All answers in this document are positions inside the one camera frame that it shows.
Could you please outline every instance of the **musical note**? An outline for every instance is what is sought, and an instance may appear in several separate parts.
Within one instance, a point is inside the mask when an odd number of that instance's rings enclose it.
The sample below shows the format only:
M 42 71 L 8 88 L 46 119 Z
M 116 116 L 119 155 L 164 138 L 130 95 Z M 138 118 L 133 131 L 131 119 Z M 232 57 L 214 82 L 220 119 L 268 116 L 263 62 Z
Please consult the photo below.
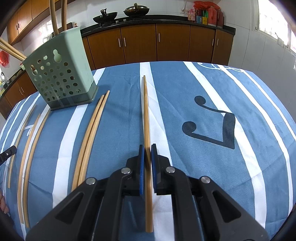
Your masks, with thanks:
M 218 112 L 218 113 L 225 113 L 224 118 L 223 118 L 223 125 L 222 125 L 223 141 L 219 141 L 219 140 L 207 137 L 207 136 L 193 133 L 196 130 L 196 124 L 192 121 L 184 122 L 184 124 L 182 125 L 182 131 L 184 132 L 184 134 L 186 134 L 187 136 L 196 138 L 196 139 L 200 139 L 200 140 L 211 142 L 211 143 L 214 143 L 214 144 L 217 144 L 220 146 L 224 146 L 224 147 L 227 147 L 230 149 L 234 149 L 234 126 L 235 126 L 234 114 L 204 106 L 204 104 L 206 103 L 206 100 L 202 96 L 196 96 L 194 98 L 194 101 L 196 104 L 198 104 L 199 106 L 201 106 L 202 108 L 205 108 L 207 110 Z

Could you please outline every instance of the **tablecloth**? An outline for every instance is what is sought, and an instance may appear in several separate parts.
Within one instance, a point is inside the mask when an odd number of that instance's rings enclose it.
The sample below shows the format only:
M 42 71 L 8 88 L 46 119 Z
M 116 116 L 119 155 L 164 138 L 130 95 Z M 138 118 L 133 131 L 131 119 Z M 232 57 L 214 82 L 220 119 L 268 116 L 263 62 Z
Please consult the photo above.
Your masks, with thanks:
M 99 98 L 107 90 L 110 95 L 86 177 L 108 177 L 138 154 L 139 145 L 144 143 L 144 75 L 149 96 L 150 142 L 156 143 L 158 154 L 168 157 L 171 165 L 188 176 L 211 177 L 272 237 L 296 202 L 295 122 L 254 73 L 196 62 L 146 62 L 98 69 L 93 76 L 99 90 L 91 104 L 52 111 L 30 170 L 30 226 L 71 192 L 86 128 Z M 0 134 L 3 152 L 15 143 L 34 104 L 36 108 L 17 148 L 11 188 L 7 188 L 10 159 L 0 167 L 0 187 L 22 237 L 29 229 L 20 223 L 17 181 L 29 132 L 37 115 L 41 114 L 41 122 L 49 109 L 42 96 L 37 92 L 19 102 Z M 169 196 L 153 194 L 151 234 L 144 231 L 144 213 L 142 197 L 125 199 L 119 240 L 174 239 Z

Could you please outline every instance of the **wooden chopstick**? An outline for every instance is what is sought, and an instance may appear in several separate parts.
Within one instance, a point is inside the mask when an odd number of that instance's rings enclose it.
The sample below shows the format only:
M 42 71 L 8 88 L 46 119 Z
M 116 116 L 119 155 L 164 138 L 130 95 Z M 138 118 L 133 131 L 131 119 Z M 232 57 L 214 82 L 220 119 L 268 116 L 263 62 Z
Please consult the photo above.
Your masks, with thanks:
M 67 30 L 67 0 L 62 0 L 62 32 Z
M 19 56 L 18 54 L 16 54 L 15 52 L 11 51 L 9 48 L 7 48 L 6 46 L 0 44 L 0 49 L 4 50 L 6 53 L 10 54 L 11 56 L 17 58 L 20 61 L 24 61 L 25 59 L 21 56 Z
M 48 110 L 48 112 L 46 113 L 44 119 L 42 120 L 42 123 L 36 133 L 36 137 L 33 141 L 31 150 L 30 150 L 30 154 L 29 154 L 29 158 L 27 161 L 27 165 L 26 165 L 26 170 L 25 170 L 25 178 L 24 178 L 24 186 L 23 186 L 23 192 L 22 192 L 22 208 L 23 208 L 23 212 L 24 212 L 24 220 L 25 220 L 25 226 L 27 228 L 30 228 L 30 223 L 29 223 L 29 214 L 28 214 L 28 186 L 29 186 L 29 175 L 30 175 L 30 169 L 31 169 L 31 164 L 32 164 L 32 159 L 33 159 L 33 155 L 36 149 L 36 145 L 37 142 L 39 140 L 39 136 L 40 133 L 43 129 L 43 126 L 49 116 L 49 114 L 51 113 L 50 109 Z
M 57 16 L 55 14 L 54 0 L 49 0 L 49 12 L 52 18 L 52 27 L 54 29 L 54 35 L 57 36 L 59 34 L 59 29 L 57 28 Z
M 38 122 L 39 118 L 40 118 L 40 114 L 38 115 L 37 119 L 35 120 L 33 128 L 32 128 L 32 130 L 30 132 L 30 135 L 28 137 L 28 140 L 27 140 L 27 143 L 26 143 L 23 155 L 22 155 L 22 161 L 20 163 L 20 173 L 19 173 L 18 186 L 17 186 L 17 207 L 18 207 L 18 212 L 19 212 L 19 217 L 20 217 L 20 222 L 21 223 L 24 223 L 24 218 L 23 218 L 23 215 L 22 215 L 22 200 L 21 200 L 21 198 L 22 198 L 22 172 L 24 170 L 25 160 L 26 160 L 26 155 L 27 155 L 27 152 L 28 152 L 29 144 L 30 144 L 30 141 L 32 139 L 33 132 L 34 132 L 34 130 L 36 128 L 36 125 L 37 125 L 37 122 Z
M 78 180 L 78 186 L 81 183 L 83 183 L 84 180 L 85 180 L 87 166 L 88 166 L 88 163 L 89 163 L 89 156 L 90 156 L 91 148 L 92 148 L 92 145 L 93 145 L 93 142 L 94 142 L 94 137 L 96 135 L 96 130 L 98 129 L 98 125 L 99 125 L 99 122 L 100 122 L 100 119 L 101 119 L 101 116 L 102 116 L 102 112 L 103 112 L 103 109 L 105 107 L 107 98 L 109 96 L 109 93 L 110 93 L 110 91 L 107 91 L 107 93 L 106 93 L 106 95 L 104 97 L 104 100 L 103 100 L 103 102 L 102 102 L 102 104 L 100 106 L 100 109 L 98 111 L 98 114 L 96 116 L 96 119 L 94 121 L 93 127 L 91 129 L 91 133 L 89 135 L 89 139 L 87 141 L 85 153 L 84 153 L 83 160 L 82 160 L 82 165 L 81 165 L 80 174 L 79 174 L 79 180 Z
M 144 146 L 145 146 L 145 221 L 146 232 L 153 232 L 152 183 L 150 159 L 149 104 L 146 76 L 144 76 Z
M 103 101 L 103 98 L 104 98 L 104 95 L 101 96 L 101 98 L 100 98 L 100 100 L 99 100 L 99 102 L 98 102 L 98 104 L 97 104 L 97 106 L 96 106 L 96 108 L 95 108 L 95 110 L 93 112 L 93 115 L 91 117 L 89 125 L 88 125 L 88 127 L 86 129 L 86 132 L 85 132 L 82 144 L 81 144 L 80 152 L 79 152 L 79 155 L 78 155 L 78 159 L 77 159 L 77 162 L 76 162 L 76 168 L 75 168 L 74 178 L 73 178 L 73 183 L 72 183 L 72 191 L 74 191 L 78 187 L 78 179 L 79 179 L 79 174 L 80 174 L 80 169 L 81 169 L 83 156 L 84 156 L 84 153 L 85 153 L 85 148 L 86 148 L 86 145 L 87 145 L 87 141 L 89 140 L 89 135 L 91 133 L 91 129 L 93 127 L 94 121 L 95 121 L 96 116 L 98 114 L 98 111 L 99 111 L 99 108 L 100 108 L 101 103 Z
M 15 147 L 16 147 L 16 148 L 17 148 L 17 146 L 18 146 L 18 144 L 19 144 L 19 142 L 20 142 L 20 138 L 21 138 L 21 136 L 22 136 L 22 133 L 24 132 L 24 129 L 25 129 L 27 123 L 28 123 L 28 120 L 29 120 L 29 118 L 30 118 L 30 116 L 31 116 L 31 114 L 32 114 L 32 112 L 33 112 L 33 110 L 35 109 L 35 106 L 36 106 L 36 105 L 34 105 L 34 106 L 32 107 L 32 109 L 30 110 L 30 112 L 29 112 L 28 116 L 26 117 L 25 122 L 24 122 L 24 124 L 22 125 L 22 128 L 21 128 L 21 130 L 20 130 L 20 132 L 19 132 L 19 134 L 18 134 L 18 136 L 17 136 L 17 140 L 16 140 L 16 142 L 15 142 Z M 7 181 L 7 187 L 8 187 L 8 188 L 10 188 L 11 174 L 12 174 L 12 168 L 13 168 L 13 162 L 14 162 L 14 159 L 15 159 L 15 155 L 16 155 L 16 154 L 14 154 L 14 155 L 11 157 L 11 159 L 10 159 L 10 163 L 9 163 L 10 168 L 9 168 L 8 181 Z
M 21 56 L 22 58 L 26 58 L 25 55 L 23 55 L 20 51 L 12 47 L 9 43 L 7 43 L 3 38 L 0 38 L 0 43 L 2 43 L 4 46 L 9 48 L 12 52 L 15 52 L 17 55 Z

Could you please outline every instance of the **table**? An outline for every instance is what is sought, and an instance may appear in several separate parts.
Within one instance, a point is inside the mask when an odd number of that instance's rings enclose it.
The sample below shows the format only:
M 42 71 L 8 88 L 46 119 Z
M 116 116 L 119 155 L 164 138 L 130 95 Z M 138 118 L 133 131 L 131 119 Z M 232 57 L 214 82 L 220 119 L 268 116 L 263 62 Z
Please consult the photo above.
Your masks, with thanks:
M 143 76 L 149 96 L 150 143 L 187 175 L 211 177 L 272 237 L 296 202 L 296 124 L 254 74 L 192 62 L 148 62 L 93 71 L 99 86 L 88 105 L 53 111 L 40 135 L 28 187 L 30 226 L 71 192 L 80 146 L 95 106 L 110 90 L 86 177 L 102 179 L 138 154 L 143 137 Z M 19 102 L 0 134 L 1 151 L 15 143 L 26 113 L 36 104 L 17 148 L 11 188 L 9 160 L 0 187 L 17 232 L 17 181 L 23 150 L 37 115 L 48 110 L 37 92 Z M 169 196 L 153 195 L 154 233 L 144 232 L 144 198 L 127 197 L 120 240 L 173 240 Z

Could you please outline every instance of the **wooden cabinet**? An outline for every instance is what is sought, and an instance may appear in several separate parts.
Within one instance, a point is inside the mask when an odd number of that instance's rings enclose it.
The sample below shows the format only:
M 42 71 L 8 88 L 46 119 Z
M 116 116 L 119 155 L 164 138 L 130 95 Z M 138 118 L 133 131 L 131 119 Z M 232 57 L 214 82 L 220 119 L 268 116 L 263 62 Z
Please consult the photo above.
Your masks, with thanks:
M 49 0 L 32 0 L 32 19 L 49 8 Z
M 157 23 L 157 60 L 187 61 L 190 25 Z
M 96 69 L 125 64 L 120 28 L 88 36 Z
M 5 93 L 5 97 L 13 108 L 19 101 L 25 98 L 23 92 L 17 82 L 14 82 L 9 90 Z
M 27 72 L 23 73 L 19 79 L 17 80 L 17 84 L 19 85 L 20 91 L 22 92 L 24 98 L 29 95 L 37 92 L 37 89 L 33 85 L 30 77 Z
M 216 30 L 212 63 L 228 65 L 232 48 L 233 35 L 222 30 Z
M 19 34 L 32 21 L 32 2 L 27 0 L 17 12 L 17 25 Z
M 6 99 L 5 96 L 2 96 L 0 99 L 0 113 L 3 115 L 5 120 L 7 120 L 9 114 L 12 111 L 12 107 L 9 104 L 8 100 Z
M 17 27 L 17 12 L 12 16 L 10 22 L 7 25 L 7 38 L 9 44 L 11 44 L 18 36 Z
M 155 24 L 122 27 L 121 37 L 127 64 L 157 61 Z
M 82 38 L 82 42 L 83 42 L 83 45 L 84 45 L 87 60 L 89 62 L 89 66 L 90 66 L 91 70 L 95 70 L 96 68 L 94 66 L 94 61 L 92 59 L 91 50 L 89 48 L 89 42 L 87 40 L 87 37 Z
M 214 39 L 215 30 L 191 26 L 188 61 L 210 63 Z

